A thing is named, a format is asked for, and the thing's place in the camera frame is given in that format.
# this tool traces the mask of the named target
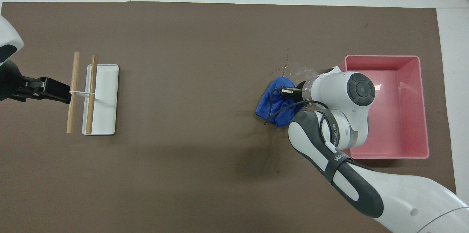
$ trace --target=brown table surface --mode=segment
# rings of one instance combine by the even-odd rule
[[[4,3],[2,15],[25,41],[11,58],[25,76],[69,84],[74,51],[79,89],[92,54],[120,67],[113,136],[81,134],[81,100],[74,134],[66,104],[0,103],[2,232],[388,232],[254,115],[275,77],[351,54],[422,62],[429,158],[365,164],[455,190],[435,9]]]

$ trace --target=blue towel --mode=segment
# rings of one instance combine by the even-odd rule
[[[281,88],[286,86],[287,88],[294,88],[295,85],[293,82],[286,77],[277,77],[272,84],[269,85],[267,91],[263,94],[261,101],[259,102],[258,107],[256,108],[256,115],[260,116],[263,119],[269,117],[269,106],[270,106],[270,93],[275,88]],[[284,98],[280,96],[280,91],[276,90],[272,96],[272,112],[271,114],[279,111],[280,109],[295,103],[291,98]],[[301,110],[301,105],[288,108],[276,116],[272,117],[269,122],[275,123],[277,127],[281,127],[290,123],[293,117]]]

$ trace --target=black strap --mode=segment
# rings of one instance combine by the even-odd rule
[[[335,120],[334,115],[328,109],[321,109],[321,110],[315,110],[315,111],[318,111],[319,113],[324,115],[323,119],[325,119],[325,121],[327,121],[327,124],[329,125],[330,143],[334,144],[334,146],[337,148],[337,146],[339,145],[339,140],[340,140],[339,125],[337,124],[337,121]]]
[[[335,172],[337,171],[337,168],[339,167],[339,165],[347,159],[352,159],[352,158],[350,158],[347,154],[341,151],[334,153],[329,158],[329,161],[327,162],[327,166],[325,167],[325,170],[324,170],[324,177],[330,184],[332,183],[332,179],[334,178]]]

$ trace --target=pink plastic bin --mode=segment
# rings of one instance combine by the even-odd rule
[[[424,93],[417,56],[346,56],[342,71],[357,71],[375,85],[370,131],[354,159],[428,158]]]

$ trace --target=wooden stick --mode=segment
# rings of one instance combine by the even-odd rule
[[[93,55],[92,66],[91,66],[91,78],[89,81],[89,91],[91,93],[96,92],[96,70],[97,70],[97,56]],[[95,94],[89,94],[88,99],[88,112],[86,117],[86,134],[91,134],[93,128],[93,112],[94,112],[94,98]]]
[[[72,68],[72,83],[70,84],[70,90],[77,90],[78,81],[78,69],[80,68],[80,53],[75,52],[73,56],[73,68]],[[71,99],[69,104],[69,115],[67,116],[67,133],[73,133],[73,118],[75,117],[75,93],[71,93]]]

